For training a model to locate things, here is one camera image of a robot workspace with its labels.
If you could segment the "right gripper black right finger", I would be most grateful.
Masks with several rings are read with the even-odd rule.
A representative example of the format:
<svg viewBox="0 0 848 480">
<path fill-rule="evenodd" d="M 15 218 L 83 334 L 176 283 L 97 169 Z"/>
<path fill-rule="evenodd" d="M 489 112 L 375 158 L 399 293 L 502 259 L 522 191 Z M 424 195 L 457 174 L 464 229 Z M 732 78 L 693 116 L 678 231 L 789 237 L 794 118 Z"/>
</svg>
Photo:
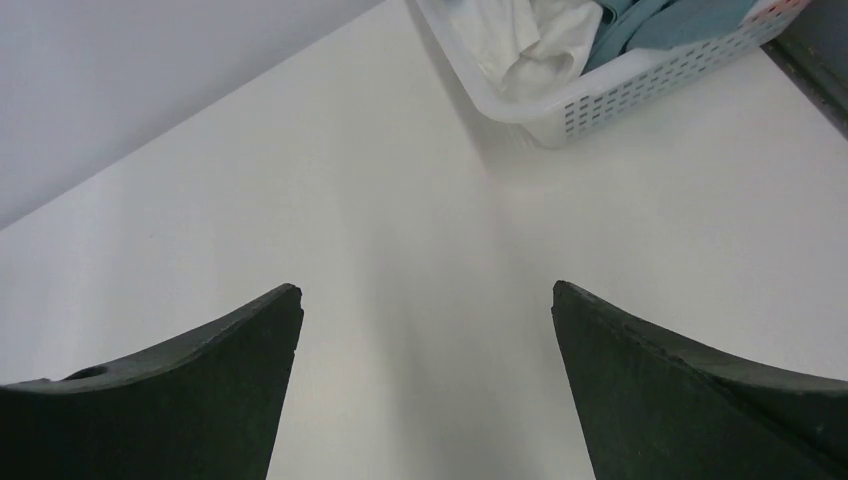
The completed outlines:
<svg viewBox="0 0 848 480">
<path fill-rule="evenodd" d="M 558 281 L 551 309 L 599 479 L 843 479 L 847 384 L 707 346 Z"/>
</svg>

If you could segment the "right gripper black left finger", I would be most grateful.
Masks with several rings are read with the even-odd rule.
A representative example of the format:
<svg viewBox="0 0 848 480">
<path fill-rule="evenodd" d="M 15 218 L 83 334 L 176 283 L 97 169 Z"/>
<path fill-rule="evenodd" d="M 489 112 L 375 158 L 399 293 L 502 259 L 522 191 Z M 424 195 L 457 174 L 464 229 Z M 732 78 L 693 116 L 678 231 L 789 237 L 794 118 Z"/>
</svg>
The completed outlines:
<svg viewBox="0 0 848 480">
<path fill-rule="evenodd" d="M 263 479 L 304 312 L 281 285 L 75 372 L 1 389 L 5 479 Z"/>
</svg>

